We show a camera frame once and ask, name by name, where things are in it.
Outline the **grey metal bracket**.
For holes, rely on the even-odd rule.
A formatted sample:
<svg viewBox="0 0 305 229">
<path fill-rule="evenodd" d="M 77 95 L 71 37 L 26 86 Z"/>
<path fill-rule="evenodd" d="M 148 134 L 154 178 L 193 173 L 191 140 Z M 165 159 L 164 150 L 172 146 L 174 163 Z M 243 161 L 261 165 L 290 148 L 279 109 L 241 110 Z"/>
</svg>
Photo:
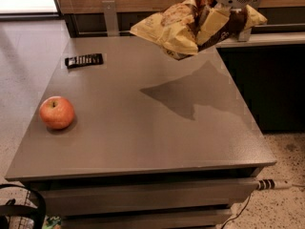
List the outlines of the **grey metal bracket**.
<svg viewBox="0 0 305 229">
<path fill-rule="evenodd" d="M 119 36 L 117 12 L 114 0 L 103 0 L 103 13 L 108 36 Z"/>
</svg>

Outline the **yellow brown chip bag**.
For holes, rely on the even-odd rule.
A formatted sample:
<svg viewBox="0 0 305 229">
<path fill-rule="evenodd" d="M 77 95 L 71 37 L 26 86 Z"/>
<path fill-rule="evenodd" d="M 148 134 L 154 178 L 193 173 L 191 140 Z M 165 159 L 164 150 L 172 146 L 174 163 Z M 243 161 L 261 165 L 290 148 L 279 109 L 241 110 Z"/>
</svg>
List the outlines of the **yellow brown chip bag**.
<svg viewBox="0 0 305 229">
<path fill-rule="evenodd" d="M 133 25 L 131 34 L 181 60 L 266 22 L 251 5 L 234 9 L 215 0 L 185 0 Z"/>
</svg>

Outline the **grey cabinet with drawers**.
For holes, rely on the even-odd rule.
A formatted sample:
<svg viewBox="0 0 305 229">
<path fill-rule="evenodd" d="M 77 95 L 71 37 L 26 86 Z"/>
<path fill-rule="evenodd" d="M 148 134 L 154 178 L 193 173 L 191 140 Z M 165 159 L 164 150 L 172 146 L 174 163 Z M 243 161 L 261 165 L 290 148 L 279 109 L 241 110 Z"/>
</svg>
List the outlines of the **grey cabinet with drawers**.
<svg viewBox="0 0 305 229">
<path fill-rule="evenodd" d="M 76 118 L 62 131 L 34 117 L 6 177 L 39 192 L 65 229 L 216 225 L 275 163 L 216 49 L 177 61 L 136 37 L 77 38 L 46 95 Z"/>
</svg>

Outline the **red apple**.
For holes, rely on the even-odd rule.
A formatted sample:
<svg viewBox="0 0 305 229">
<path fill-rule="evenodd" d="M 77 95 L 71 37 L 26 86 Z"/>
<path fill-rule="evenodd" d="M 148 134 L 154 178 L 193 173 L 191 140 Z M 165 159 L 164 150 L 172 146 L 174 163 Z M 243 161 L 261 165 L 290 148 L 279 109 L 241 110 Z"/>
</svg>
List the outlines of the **red apple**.
<svg viewBox="0 0 305 229">
<path fill-rule="evenodd" d="M 52 96 L 46 99 L 40 105 L 39 115 L 45 125 L 54 130 L 67 128 L 75 117 L 72 104 L 62 96 Z"/>
</svg>

